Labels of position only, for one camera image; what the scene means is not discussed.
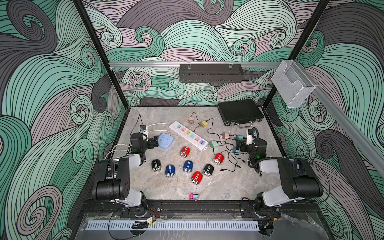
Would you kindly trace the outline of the yellow USB charger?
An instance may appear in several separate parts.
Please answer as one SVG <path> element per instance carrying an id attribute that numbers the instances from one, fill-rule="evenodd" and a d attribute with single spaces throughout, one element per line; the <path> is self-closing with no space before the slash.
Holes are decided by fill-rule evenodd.
<path id="1" fill-rule="evenodd" d="M 200 122 L 200 127 L 205 128 L 208 125 L 207 121 Z"/>

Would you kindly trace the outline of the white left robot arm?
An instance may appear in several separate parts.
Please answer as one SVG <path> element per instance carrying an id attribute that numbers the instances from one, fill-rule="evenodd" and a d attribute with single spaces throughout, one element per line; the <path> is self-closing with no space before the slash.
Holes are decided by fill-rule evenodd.
<path id="1" fill-rule="evenodd" d="M 143 192 L 131 188 L 130 175 L 145 162 L 147 149 L 158 146 L 158 137 L 148 138 L 144 133 L 131 134 L 128 149 L 123 151 L 125 156 L 114 158 L 112 154 L 117 150 L 113 149 L 100 161 L 94 178 L 92 200 L 108 201 L 135 211 L 145 211 L 146 196 Z"/>

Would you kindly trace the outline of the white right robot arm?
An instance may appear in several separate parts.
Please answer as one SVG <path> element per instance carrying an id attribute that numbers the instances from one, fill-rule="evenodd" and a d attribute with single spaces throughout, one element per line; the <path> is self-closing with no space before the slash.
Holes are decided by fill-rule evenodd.
<path id="1" fill-rule="evenodd" d="M 292 201 L 305 201 L 323 195 L 323 187 L 312 166 L 305 158 L 267 157 L 267 142 L 260 138 L 258 129 L 247 131 L 247 136 L 236 136 L 234 152 L 248 155 L 248 166 L 262 175 L 277 174 L 280 184 L 259 193 L 255 209 L 272 208 Z"/>

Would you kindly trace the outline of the green charger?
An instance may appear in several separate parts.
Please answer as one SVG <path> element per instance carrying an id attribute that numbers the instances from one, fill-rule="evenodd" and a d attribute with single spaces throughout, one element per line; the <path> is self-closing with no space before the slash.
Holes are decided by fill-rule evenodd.
<path id="1" fill-rule="evenodd" d="M 215 149 L 215 148 L 217 148 L 218 147 L 218 142 L 217 141 L 210 141 L 210 147 L 212 148 L 212 149 Z"/>

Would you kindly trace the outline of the pink end USB charger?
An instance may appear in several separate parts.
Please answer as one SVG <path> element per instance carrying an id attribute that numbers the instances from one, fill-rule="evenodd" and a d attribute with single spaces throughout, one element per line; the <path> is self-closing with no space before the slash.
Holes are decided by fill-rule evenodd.
<path id="1" fill-rule="evenodd" d="M 193 124 L 194 122 L 195 122 L 195 118 L 194 117 L 189 117 L 188 123 L 189 124 Z"/>

